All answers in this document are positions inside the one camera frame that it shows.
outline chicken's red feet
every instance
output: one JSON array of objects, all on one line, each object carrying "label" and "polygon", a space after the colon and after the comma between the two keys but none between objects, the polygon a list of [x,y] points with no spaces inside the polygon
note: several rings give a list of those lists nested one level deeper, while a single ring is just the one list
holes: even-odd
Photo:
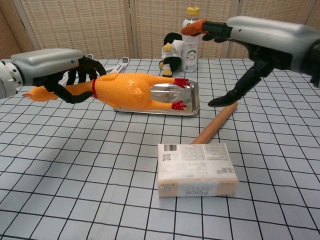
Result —
[{"label": "chicken's red feet", "polygon": [[185,88],[185,86],[190,86],[190,82],[187,78],[175,78],[173,84],[178,85],[181,88]]},{"label": "chicken's red feet", "polygon": [[181,104],[182,102],[183,101],[176,101],[176,102],[172,103],[171,104],[171,109],[174,109],[174,110],[185,110],[187,105]]}]

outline barcode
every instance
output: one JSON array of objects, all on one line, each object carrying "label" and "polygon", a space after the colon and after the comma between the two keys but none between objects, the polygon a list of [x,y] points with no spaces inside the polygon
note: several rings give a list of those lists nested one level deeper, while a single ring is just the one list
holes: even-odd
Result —
[{"label": "barcode", "polygon": [[163,154],[162,156],[163,156],[162,161],[171,161],[170,153],[169,154]]},{"label": "barcode", "polygon": [[169,151],[177,151],[177,145],[164,145],[164,151],[169,152]]}]

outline wooden rolling pin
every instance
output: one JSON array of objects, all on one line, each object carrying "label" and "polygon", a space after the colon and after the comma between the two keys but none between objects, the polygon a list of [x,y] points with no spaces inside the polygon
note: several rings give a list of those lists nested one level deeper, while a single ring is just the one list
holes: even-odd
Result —
[{"label": "wooden rolling pin", "polygon": [[238,102],[225,106],[191,144],[207,144],[212,136],[216,134],[230,115],[236,110],[237,106]]}]

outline woven screen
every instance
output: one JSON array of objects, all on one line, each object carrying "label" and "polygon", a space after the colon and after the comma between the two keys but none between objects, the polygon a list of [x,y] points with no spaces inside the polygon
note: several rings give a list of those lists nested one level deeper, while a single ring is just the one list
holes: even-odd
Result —
[{"label": "woven screen", "polygon": [[124,0],[21,0],[40,48],[79,49],[94,58],[129,55]]},{"label": "woven screen", "polygon": [[307,21],[307,25],[320,30],[320,0],[316,1]]},{"label": "woven screen", "polygon": [[33,51],[34,47],[20,19],[14,1],[0,0],[0,8],[21,50],[23,52]]},{"label": "woven screen", "polygon": [[[315,0],[247,0],[239,5],[237,15],[305,24]],[[247,50],[231,43],[229,58],[247,58]]]},{"label": "woven screen", "polygon": [[[180,33],[187,7],[199,7],[200,18],[226,21],[237,12],[238,0],[135,0],[137,45],[140,58],[160,58],[166,34]],[[223,58],[229,43],[201,42],[199,58]]]},{"label": "woven screen", "polygon": [[8,59],[12,54],[21,53],[21,49],[1,12],[0,33],[0,59]]}]

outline yellow bottle cap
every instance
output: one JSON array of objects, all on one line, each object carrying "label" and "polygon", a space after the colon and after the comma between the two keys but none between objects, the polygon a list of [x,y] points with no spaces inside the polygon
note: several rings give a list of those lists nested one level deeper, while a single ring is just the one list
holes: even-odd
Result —
[{"label": "yellow bottle cap", "polygon": [[186,14],[192,15],[192,16],[197,16],[199,15],[200,8],[196,6],[190,6],[186,9]]}]

